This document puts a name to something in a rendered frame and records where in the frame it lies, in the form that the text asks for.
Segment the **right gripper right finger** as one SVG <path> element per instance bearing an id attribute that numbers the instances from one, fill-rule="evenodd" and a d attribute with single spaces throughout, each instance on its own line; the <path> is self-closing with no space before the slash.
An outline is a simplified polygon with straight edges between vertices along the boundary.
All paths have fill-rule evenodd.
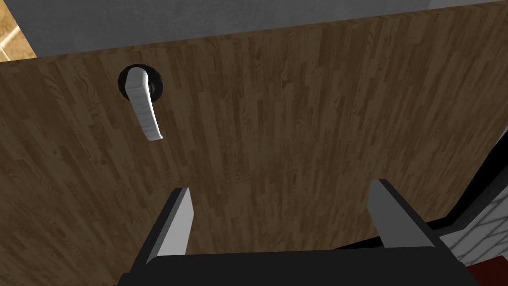
<path id="1" fill-rule="evenodd" d="M 367 209 L 386 248 L 436 247 L 438 238 L 385 179 L 370 181 Z"/>

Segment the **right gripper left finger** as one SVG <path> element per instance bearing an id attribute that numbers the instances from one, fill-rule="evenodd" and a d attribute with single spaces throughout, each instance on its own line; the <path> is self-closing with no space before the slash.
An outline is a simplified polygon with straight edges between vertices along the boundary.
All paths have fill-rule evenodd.
<path id="1" fill-rule="evenodd" d="M 140 269 L 159 256 L 183 256 L 187 250 L 193 217 L 189 188 L 175 188 L 143 243 L 134 261 L 134 268 Z"/>

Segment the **brown wooden door leaf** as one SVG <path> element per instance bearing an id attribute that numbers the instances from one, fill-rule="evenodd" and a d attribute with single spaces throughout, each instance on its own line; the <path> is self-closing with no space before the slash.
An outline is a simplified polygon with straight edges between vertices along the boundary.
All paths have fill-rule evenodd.
<path id="1" fill-rule="evenodd" d="M 148 65 L 163 138 L 118 87 Z M 377 235 L 388 180 L 444 217 L 508 126 L 508 0 L 0 63 L 0 286 L 112 286 L 170 193 L 188 254 Z"/>

